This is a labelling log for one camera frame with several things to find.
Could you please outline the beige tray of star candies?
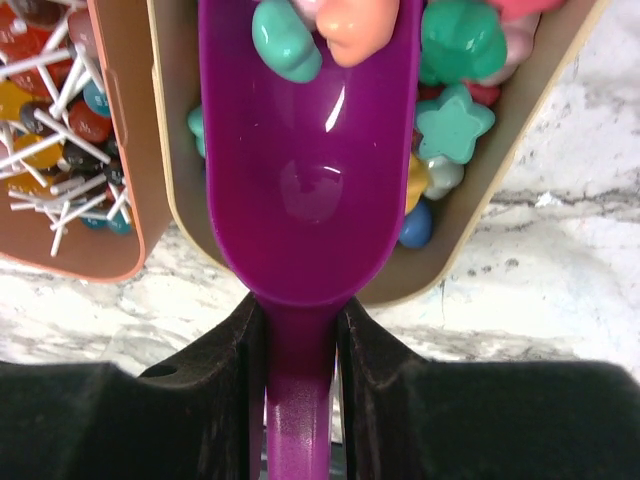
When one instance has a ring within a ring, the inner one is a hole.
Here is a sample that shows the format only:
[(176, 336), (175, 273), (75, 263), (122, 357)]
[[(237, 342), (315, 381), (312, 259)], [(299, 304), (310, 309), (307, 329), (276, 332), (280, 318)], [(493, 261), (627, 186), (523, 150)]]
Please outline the beige tray of star candies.
[[(399, 163), (404, 87), (414, 52), (405, 34), (353, 70), (323, 58), (308, 84), (279, 78), (259, 59), (251, 40), (251, 1), (152, 1), (154, 90), (173, 218), (192, 246), (226, 267), (214, 235), (203, 162), (187, 116), (202, 98), (213, 105), (215, 132), (231, 166), (251, 161), (278, 139), (277, 153), (304, 149), (330, 158), (369, 161), (390, 152)], [(564, 66), (578, 53), (605, 9), (602, 1), (571, 1), (545, 14), (532, 55), (494, 106), (496, 125), (484, 135), (462, 184), (434, 207), (435, 232), (418, 250), (397, 247), (361, 290), (368, 306), (392, 305), (434, 287), (473, 232), (516, 149)]]

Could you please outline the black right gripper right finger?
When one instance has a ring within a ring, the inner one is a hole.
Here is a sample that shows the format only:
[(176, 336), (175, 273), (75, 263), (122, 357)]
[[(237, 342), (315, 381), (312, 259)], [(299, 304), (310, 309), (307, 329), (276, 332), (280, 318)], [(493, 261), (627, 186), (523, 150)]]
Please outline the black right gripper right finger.
[(430, 360), (354, 300), (337, 342), (351, 479), (639, 475), (639, 386), (616, 365)]

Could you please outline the purple plastic scoop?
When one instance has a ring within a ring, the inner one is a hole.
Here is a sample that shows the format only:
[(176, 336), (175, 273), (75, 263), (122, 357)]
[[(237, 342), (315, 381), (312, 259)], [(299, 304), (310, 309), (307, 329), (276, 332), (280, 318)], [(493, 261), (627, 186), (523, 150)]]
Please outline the purple plastic scoop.
[(267, 317), (273, 479), (329, 475), (336, 319), (404, 217), (422, 8), (401, 2), (389, 43), (345, 68), (286, 1), (198, 7), (207, 200)]

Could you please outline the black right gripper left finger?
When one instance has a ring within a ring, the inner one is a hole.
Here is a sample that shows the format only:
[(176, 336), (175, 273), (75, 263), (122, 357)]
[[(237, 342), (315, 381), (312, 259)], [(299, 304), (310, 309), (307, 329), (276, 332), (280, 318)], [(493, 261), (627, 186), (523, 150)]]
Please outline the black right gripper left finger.
[(252, 296), (132, 376), (113, 363), (1, 367), (5, 479), (256, 479), (264, 316)]

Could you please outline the pink tray of lollipops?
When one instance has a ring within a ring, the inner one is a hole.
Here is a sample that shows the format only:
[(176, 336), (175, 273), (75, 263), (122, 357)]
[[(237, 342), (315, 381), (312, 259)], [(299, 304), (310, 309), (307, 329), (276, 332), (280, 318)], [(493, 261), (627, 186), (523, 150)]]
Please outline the pink tray of lollipops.
[(1, 5), (1, 253), (101, 282), (169, 224), (143, 1)]

